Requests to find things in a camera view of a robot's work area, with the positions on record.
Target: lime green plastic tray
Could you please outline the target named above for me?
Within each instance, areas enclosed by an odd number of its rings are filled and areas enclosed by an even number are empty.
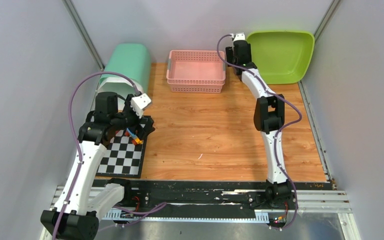
[[[310,65],[315,42],[307,31],[255,31],[246,40],[267,84],[299,82]]]

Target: white wall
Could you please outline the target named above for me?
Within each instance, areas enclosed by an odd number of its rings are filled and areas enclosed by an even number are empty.
[[[0,240],[38,239],[74,155],[69,96],[95,71],[62,1],[0,0]],[[77,127],[96,85],[76,96]]]
[[[342,1],[303,83],[362,239],[384,239],[384,1]]]
[[[105,64],[120,43],[142,43],[153,61],[165,62],[173,49],[215,50],[219,38],[229,33],[313,33],[331,1],[73,0]]]

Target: pink basket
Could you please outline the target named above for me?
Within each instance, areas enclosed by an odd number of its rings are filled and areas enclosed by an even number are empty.
[[[172,50],[166,77],[172,92],[220,93],[226,66],[216,51]]]

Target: checkered board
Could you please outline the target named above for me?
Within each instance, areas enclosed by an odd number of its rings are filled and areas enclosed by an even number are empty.
[[[111,140],[108,150],[103,156],[96,176],[112,178],[140,178],[144,164],[147,138],[143,144],[134,145],[133,138],[125,136],[125,131],[119,131]]]

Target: wooden surface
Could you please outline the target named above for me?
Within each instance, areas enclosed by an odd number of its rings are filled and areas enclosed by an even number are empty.
[[[256,100],[232,68],[227,68],[220,94],[171,92],[166,70],[164,63],[152,65],[148,89],[152,106],[145,114],[154,119],[156,131],[148,137],[141,178],[265,181],[266,152],[253,123]],[[303,115],[301,122],[283,131],[288,174],[294,181],[325,181],[298,84],[270,87]],[[297,113],[285,106],[285,122],[296,118]]]

